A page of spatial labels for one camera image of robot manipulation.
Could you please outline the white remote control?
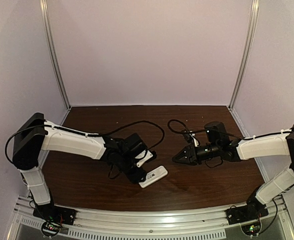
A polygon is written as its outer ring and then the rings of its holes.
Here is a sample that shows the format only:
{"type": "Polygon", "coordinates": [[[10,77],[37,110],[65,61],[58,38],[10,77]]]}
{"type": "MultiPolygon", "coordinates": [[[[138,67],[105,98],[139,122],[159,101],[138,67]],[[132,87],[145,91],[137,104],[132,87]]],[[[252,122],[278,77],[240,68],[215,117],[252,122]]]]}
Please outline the white remote control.
{"type": "Polygon", "coordinates": [[[166,177],[168,175],[168,171],[164,166],[159,166],[155,168],[154,170],[150,171],[146,175],[146,179],[143,182],[140,182],[139,185],[141,188],[146,188],[155,182],[161,180],[162,178],[166,177]]]}

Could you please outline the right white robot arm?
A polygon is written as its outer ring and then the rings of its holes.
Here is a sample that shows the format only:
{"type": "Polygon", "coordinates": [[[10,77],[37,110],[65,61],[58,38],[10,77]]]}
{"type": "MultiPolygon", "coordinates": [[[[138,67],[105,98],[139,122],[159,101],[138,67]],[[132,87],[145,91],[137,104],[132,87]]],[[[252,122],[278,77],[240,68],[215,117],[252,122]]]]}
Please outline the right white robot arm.
{"type": "Polygon", "coordinates": [[[179,132],[188,146],[172,158],[173,162],[195,166],[217,157],[223,162],[241,162],[269,156],[289,156],[291,159],[286,169],[255,189],[241,209],[240,216],[255,219],[264,215],[266,204],[294,185],[294,125],[287,130],[259,136],[235,136],[234,140],[230,140],[232,134],[219,121],[206,124],[201,132],[206,133],[209,141],[205,146],[199,144],[195,131],[185,127],[179,132]]]}

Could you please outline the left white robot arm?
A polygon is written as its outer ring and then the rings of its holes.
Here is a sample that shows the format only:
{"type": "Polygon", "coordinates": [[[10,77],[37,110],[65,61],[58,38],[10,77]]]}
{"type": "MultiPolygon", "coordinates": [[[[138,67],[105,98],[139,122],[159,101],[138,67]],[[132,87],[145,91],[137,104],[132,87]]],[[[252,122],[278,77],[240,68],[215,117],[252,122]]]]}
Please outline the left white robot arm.
{"type": "Polygon", "coordinates": [[[152,153],[136,133],[127,137],[81,132],[46,121],[42,113],[33,114],[14,136],[12,162],[25,178],[34,202],[51,202],[49,188],[38,163],[41,151],[58,151],[104,161],[124,173],[131,183],[146,178],[142,165],[152,153]]]}

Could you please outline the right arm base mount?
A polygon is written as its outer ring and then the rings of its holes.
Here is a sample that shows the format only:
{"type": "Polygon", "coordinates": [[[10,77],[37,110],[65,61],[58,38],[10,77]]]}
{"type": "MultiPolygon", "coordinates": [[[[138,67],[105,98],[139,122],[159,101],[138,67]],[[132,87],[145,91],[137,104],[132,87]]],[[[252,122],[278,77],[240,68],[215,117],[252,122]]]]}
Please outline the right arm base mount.
{"type": "Polygon", "coordinates": [[[252,206],[231,206],[225,210],[229,225],[239,224],[244,235],[251,238],[259,236],[262,230],[262,217],[269,215],[266,207],[256,210],[252,206]]]}

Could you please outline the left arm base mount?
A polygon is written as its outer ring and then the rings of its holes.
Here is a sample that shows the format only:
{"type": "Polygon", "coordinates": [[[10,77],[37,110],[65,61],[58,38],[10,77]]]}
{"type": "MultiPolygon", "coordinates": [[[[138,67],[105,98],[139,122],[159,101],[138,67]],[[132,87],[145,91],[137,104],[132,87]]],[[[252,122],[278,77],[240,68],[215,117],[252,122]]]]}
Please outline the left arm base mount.
{"type": "Polygon", "coordinates": [[[74,224],[76,210],[66,207],[54,206],[47,208],[44,206],[34,207],[33,216],[44,220],[40,226],[40,231],[45,237],[53,238],[66,231],[67,226],[74,224]]]}

